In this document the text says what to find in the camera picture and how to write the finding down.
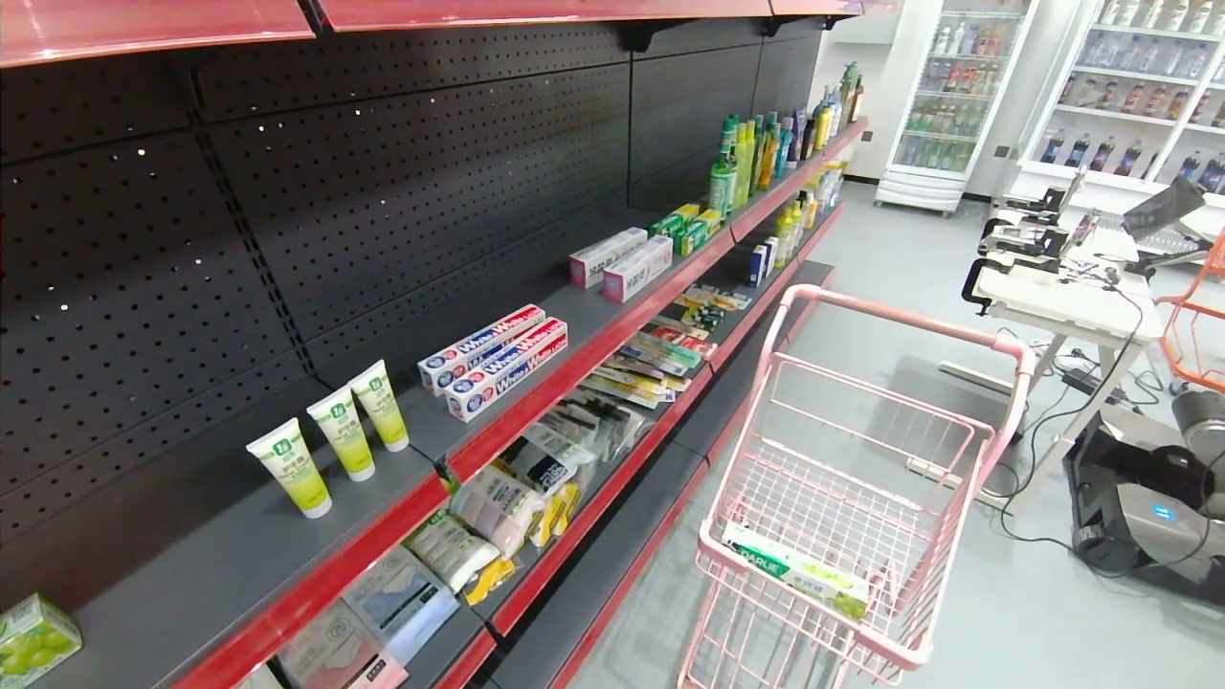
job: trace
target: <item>darlie toothpaste box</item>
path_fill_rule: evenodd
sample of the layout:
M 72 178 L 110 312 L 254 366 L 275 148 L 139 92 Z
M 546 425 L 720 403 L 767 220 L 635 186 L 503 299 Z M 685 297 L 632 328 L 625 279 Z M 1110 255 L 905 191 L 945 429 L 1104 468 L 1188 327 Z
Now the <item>darlie toothpaste box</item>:
M 421 385 L 430 392 L 441 395 L 448 385 L 463 378 L 481 362 L 496 356 L 528 329 L 541 322 L 544 322 L 544 309 L 528 304 L 502 320 L 473 332 L 417 364 L 421 371 Z
M 456 380 L 443 390 L 447 407 L 461 421 L 472 421 L 497 400 L 566 348 L 566 324 L 550 318 L 539 327 Z
M 604 298 L 625 304 L 673 265 L 673 239 L 662 234 L 604 268 Z
M 647 230 L 631 227 L 570 255 L 570 283 L 581 289 L 604 280 L 604 268 L 647 240 Z

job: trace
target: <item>green bottle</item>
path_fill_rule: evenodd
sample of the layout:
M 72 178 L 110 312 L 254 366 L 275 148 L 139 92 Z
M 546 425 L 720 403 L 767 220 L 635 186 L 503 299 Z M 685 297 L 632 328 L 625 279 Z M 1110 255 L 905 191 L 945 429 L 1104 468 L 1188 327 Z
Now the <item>green bottle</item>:
M 940 141 L 927 142 L 927 153 L 924 156 L 924 167 L 931 169 L 940 168 Z
M 723 120 L 723 140 L 719 142 L 719 159 L 710 167 L 710 200 L 707 207 L 719 211 L 719 215 L 728 217 L 731 212 L 731 200 L 735 196 L 733 188 L 736 179 L 736 158 L 733 150 L 736 126 L 731 118 Z

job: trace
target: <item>gray floor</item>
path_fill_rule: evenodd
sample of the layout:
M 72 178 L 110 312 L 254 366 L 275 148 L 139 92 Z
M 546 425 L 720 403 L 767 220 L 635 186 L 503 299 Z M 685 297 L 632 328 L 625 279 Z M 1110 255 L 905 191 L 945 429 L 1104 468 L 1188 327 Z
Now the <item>gray floor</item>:
M 846 212 L 811 256 L 837 266 L 835 291 L 981 330 L 1008 325 L 1025 340 L 1049 337 L 976 318 L 974 306 L 959 298 L 967 267 L 975 257 L 985 206 L 965 204 L 957 217 L 943 219 L 905 208 L 875 208 L 872 189 L 866 186 L 846 185 L 845 197 Z M 1159 294 L 1172 294 L 1188 282 L 1186 273 L 1165 271 L 1154 280 L 1154 288 Z M 791 352 L 978 418 L 998 411 L 1000 402 L 938 374 L 936 364 L 953 359 L 1001 378 L 1009 373 L 1007 360 L 997 354 L 829 306 L 813 311 Z M 1137 373 L 1148 368 L 1144 359 Z M 1133 385 L 1126 387 L 1134 390 Z M 1054 379 L 1042 381 L 1031 398 L 1030 418 L 1055 402 L 1061 390 Z M 1074 409 L 1083 402 L 1083 396 L 1072 392 L 1056 409 Z M 1169 417 L 1165 405 L 1149 412 Z M 1050 427 L 1057 424 L 1051 422 L 1047 428 L 1054 432 Z M 1044 441 L 1038 445 L 1041 451 Z M 1013 461 L 1028 466 L 1028 446 L 1020 454 L 1025 459 Z M 697 527 L 713 499 L 720 468 L 710 472 L 686 508 L 572 687 L 676 687 L 706 592 L 707 580 L 695 566 Z M 992 482 L 1007 490 L 1013 479 L 1006 471 L 997 470 L 997 474 Z M 1040 498 L 1012 520 L 1013 531 L 1067 541 L 1069 510 L 1062 473 L 1052 474 L 1040 490 Z M 1142 584 L 1100 579 L 1056 546 L 1011 541 L 1000 531 L 996 514 L 975 505 L 953 568 L 932 658 L 920 671 L 905 674 L 902 685 L 1189 689 L 1220 685 L 1223 677 L 1225 614 L 1220 611 Z M 786 684 L 817 685 L 811 679 Z M 850 688 L 867 685 L 854 676 L 845 683 Z

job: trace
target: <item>red shelf top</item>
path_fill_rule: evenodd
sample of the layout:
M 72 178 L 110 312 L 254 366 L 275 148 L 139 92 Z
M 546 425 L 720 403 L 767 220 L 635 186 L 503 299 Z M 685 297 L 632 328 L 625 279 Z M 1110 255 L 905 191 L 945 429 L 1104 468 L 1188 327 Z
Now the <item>red shelf top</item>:
M 865 15 L 893 0 L 771 0 L 771 13 L 783 15 Z
M 768 17 L 769 0 L 320 0 L 337 31 L 681 17 Z
M 311 38 L 295 0 L 2 0 L 0 66 Z

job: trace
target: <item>glass door refrigerator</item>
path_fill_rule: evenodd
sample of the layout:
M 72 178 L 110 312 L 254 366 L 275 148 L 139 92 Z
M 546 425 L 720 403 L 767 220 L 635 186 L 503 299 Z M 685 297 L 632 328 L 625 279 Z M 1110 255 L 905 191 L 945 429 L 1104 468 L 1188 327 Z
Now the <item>glass door refrigerator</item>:
M 1058 185 L 1088 166 L 1094 205 L 1138 202 L 1176 175 L 1223 191 L 1225 0 L 1098 0 L 1090 12 L 1039 105 L 1019 180 Z
M 944 0 L 876 202 L 957 210 L 1040 0 Z

